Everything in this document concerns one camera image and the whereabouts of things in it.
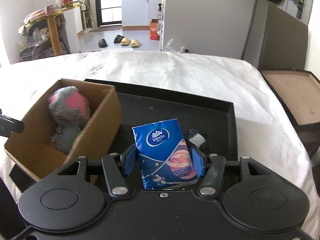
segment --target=floor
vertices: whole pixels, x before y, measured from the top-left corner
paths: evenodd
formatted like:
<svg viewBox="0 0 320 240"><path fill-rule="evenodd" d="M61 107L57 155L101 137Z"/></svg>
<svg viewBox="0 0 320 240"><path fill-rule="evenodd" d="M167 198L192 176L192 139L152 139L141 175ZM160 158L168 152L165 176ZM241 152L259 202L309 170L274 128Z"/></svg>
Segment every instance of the floor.
<svg viewBox="0 0 320 240"><path fill-rule="evenodd" d="M79 44L81 52L86 52L89 49L100 49L98 41L105 39L108 44L108 49L114 48L131 48L129 46L121 46L120 44L114 44L113 41L117 35L124 36L129 40L138 40L141 44L140 47L134 48L137 50L159 50L159 41L150 40L149 31L123 31L122 28L119 30L111 30L104 32L90 32L84 33L79 37Z"/></svg>

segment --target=blue tissue pack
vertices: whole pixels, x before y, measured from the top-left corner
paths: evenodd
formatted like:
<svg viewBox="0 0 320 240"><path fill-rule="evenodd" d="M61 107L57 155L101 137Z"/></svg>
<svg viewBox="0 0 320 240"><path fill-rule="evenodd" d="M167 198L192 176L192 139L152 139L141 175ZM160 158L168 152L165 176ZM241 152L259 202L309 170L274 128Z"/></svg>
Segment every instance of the blue tissue pack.
<svg viewBox="0 0 320 240"><path fill-rule="evenodd" d="M177 119L133 127L145 189L179 188L197 182Z"/></svg>

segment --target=vinda logo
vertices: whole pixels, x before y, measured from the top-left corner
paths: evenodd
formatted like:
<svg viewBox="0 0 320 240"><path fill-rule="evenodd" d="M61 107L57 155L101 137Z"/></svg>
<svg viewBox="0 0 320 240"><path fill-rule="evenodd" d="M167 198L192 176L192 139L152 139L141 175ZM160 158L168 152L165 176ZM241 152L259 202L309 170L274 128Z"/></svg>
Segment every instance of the vinda logo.
<svg viewBox="0 0 320 240"><path fill-rule="evenodd" d="M167 129L154 129L148 133L146 141L151 147L162 144L165 140L168 140L170 133Z"/></svg>

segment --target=beige slipper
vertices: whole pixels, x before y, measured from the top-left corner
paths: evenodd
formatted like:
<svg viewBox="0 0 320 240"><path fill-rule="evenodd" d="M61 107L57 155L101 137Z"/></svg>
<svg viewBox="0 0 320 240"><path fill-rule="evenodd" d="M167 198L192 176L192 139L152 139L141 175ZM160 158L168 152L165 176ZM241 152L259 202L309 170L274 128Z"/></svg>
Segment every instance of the beige slipper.
<svg viewBox="0 0 320 240"><path fill-rule="evenodd" d="M131 47L135 48L135 47L139 47L139 46L140 46L140 42L138 40L131 41Z"/></svg>
<svg viewBox="0 0 320 240"><path fill-rule="evenodd" d="M126 46L129 45L130 40L128 38L123 38L121 41L121 45L122 46Z"/></svg>

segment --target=orange box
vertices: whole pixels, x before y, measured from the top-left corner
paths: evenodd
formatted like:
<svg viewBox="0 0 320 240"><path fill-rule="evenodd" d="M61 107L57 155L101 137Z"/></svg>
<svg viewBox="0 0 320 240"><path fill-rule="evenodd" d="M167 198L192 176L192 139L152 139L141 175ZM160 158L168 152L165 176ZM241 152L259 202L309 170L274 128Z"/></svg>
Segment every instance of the orange box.
<svg viewBox="0 0 320 240"><path fill-rule="evenodd" d="M152 19L149 26L150 26L150 40L159 41L160 36L158 35L158 19Z"/></svg>

